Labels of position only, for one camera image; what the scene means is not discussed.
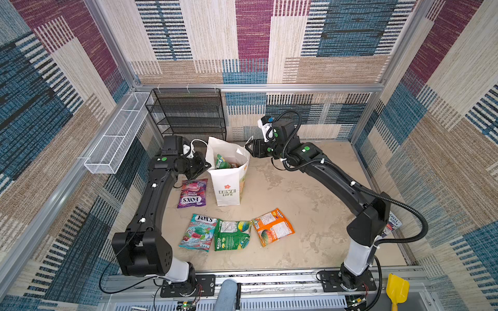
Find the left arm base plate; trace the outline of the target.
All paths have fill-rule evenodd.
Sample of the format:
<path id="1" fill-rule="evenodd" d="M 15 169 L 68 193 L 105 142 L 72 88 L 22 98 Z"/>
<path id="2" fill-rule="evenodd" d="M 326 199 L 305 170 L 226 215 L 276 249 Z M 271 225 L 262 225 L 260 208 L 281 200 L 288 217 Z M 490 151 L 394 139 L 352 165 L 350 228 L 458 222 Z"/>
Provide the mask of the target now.
<path id="1" fill-rule="evenodd" d="M 163 282 L 161 298 L 196 298 L 211 297 L 215 293 L 216 276 L 214 274 L 196 275 L 185 282 Z"/>

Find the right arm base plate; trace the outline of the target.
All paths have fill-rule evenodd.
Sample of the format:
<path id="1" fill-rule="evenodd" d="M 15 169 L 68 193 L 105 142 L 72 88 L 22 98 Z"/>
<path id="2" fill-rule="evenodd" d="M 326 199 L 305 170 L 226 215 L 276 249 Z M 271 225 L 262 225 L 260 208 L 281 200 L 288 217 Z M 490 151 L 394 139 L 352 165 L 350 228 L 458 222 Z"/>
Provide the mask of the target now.
<path id="1" fill-rule="evenodd" d="M 324 292 L 374 292 L 377 290 L 372 273 L 366 270 L 356 276 L 340 270 L 321 270 L 315 275 Z"/>

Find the white paper bag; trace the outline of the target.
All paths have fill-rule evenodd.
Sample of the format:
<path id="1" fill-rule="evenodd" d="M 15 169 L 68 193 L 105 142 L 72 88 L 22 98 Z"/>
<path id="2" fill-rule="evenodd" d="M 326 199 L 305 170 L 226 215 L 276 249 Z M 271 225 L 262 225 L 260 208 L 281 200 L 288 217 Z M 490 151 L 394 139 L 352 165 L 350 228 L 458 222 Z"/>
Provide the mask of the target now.
<path id="1" fill-rule="evenodd" d="M 250 153 L 242 146 L 214 137 L 209 137 L 207 143 L 200 139 L 194 139 L 190 143 L 190 147 L 193 147 L 195 141 L 203 142 L 207 147 L 205 158 L 211 164 L 208 172 L 213 183 L 217 205 L 239 205 L 250 163 Z M 222 155 L 230 163 L 237 163 L 239 167 L 216 169 L 215 162 L 217 154 Z"/>

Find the green-yellow snack bag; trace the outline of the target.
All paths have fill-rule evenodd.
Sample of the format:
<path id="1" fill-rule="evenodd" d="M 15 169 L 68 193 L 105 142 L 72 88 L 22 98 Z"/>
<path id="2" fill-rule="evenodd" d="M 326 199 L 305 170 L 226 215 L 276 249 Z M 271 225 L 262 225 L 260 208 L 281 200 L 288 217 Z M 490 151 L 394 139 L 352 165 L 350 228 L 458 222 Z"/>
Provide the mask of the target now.
<path id="1" fill-rule="evenodd" d="M 216 169 L 227 169 L 227 168 L 238 168 L 237 163 L 228 162 L 222 155 L 217 154 L 215 168 Z"/>

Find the green snack bag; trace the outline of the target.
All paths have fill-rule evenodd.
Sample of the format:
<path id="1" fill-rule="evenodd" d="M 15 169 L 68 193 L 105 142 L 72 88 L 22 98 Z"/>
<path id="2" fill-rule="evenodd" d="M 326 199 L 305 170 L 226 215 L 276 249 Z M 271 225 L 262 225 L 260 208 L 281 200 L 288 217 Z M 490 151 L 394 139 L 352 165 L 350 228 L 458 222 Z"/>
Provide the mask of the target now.
<path id="1" fill-rule="evenodd" d="M 250 242 L 250 221 L 225 221 L 219 219 L 215 228 L 215 251 L 242 250 Z"/>

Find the grey cylinder at front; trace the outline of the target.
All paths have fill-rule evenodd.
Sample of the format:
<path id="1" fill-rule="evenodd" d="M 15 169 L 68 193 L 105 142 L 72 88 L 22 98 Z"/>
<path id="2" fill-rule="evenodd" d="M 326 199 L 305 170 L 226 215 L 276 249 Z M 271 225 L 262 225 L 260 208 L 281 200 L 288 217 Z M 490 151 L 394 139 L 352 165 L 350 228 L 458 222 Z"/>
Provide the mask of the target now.
<path id="1" fill-rule="evenodd" d="M 232 279 L 227 279 L 222 283 L 214 311 L 233 311 L 236 309 L 238 285 Z"/>

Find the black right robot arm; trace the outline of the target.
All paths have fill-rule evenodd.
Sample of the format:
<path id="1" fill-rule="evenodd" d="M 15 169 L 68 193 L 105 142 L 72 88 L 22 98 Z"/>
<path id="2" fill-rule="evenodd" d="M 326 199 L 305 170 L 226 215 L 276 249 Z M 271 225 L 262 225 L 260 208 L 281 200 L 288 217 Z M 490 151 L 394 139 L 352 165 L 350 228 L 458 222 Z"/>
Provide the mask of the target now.
<path id="1" fill-rule="evenodd" d="M 350 247 L 338 278 L 345 290 L 357 289 L 368 278 L 368 269 L 376 252 L 375 243 L 389 221 L 388 195 L 360 191 L 360 185 L 319 147 L 300 141 L 291 121 L 262 117 L 258 120 L 258 127 L 263 138 L 250 139 L 245 144 L 245 149 L 253 157 L 281 159 L 289 171 L 306 173 L 330 190 L 355 216 L 346 228 Z"/>

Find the orange snack bag centre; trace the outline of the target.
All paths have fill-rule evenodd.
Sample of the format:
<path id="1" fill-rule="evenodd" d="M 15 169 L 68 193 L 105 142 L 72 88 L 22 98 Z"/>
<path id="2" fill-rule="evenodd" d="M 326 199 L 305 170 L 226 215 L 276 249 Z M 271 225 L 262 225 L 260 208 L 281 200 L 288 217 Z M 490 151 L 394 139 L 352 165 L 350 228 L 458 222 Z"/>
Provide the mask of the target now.
<path id="1" fill-rule="evenodd" d="M 295 234 L 295 230 L 287 217 L 277 208 L 252 220 L 263 247 L 284 237 Z"/>

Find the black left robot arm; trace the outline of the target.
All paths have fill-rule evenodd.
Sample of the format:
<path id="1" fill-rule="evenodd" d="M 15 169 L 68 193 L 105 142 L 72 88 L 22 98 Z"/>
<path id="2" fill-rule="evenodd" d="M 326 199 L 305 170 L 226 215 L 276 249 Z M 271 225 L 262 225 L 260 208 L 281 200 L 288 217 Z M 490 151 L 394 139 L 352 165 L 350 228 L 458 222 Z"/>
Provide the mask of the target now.
<path id="1" fill-rule="evenodd" d="M 133 219 L 112 239 L 117 263 L 125 276 L 162 277 L 172 284 L 194 288 L 195 269 L 174 257 L 162 237 L 162 222 L 169 195 L 180 175 L 194 180 L 211 165 L 182 136 L 167 136 L 162 149 L 149 163 L 149 179 Z"/>

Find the teal pink Fox's candy bag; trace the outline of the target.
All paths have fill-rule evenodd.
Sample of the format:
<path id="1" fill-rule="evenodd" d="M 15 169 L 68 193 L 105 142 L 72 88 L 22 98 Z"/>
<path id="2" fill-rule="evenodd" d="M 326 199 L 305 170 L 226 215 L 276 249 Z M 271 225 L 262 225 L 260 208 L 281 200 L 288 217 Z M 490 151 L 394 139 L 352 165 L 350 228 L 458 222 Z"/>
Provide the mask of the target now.
<path id="1" fill-rule="evenodd" d="M 179 246 L 188 250 L 208 252 L 217 223 L 217 218 L 193 214 Z"/>

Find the yellow plastic shovel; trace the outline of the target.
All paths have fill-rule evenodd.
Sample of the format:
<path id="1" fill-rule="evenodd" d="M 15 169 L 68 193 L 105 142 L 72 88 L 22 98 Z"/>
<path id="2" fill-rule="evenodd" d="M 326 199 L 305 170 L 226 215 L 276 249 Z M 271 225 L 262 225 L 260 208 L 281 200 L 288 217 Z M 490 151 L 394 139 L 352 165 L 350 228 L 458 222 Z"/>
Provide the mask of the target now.
<path id="1" fill-rule="evenodd" d="M 409 295 L 410 284 L 407 280 L 389 274 L 386 294 L 391 300 L 391 311 L 398 311 L 398 305 L 407 301 Z"/>

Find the purple Fox's candy bag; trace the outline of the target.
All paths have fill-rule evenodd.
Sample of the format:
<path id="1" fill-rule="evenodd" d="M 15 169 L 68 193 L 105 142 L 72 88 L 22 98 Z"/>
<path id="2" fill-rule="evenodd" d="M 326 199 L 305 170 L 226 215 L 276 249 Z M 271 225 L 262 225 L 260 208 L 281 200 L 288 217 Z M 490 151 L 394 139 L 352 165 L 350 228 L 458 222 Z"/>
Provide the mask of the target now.
<path id="1" fill-rule="evenodd" d="M 177 208 L 204 207 L 206 205 L 207 182 L 208 179 L 183 181 Z"/>

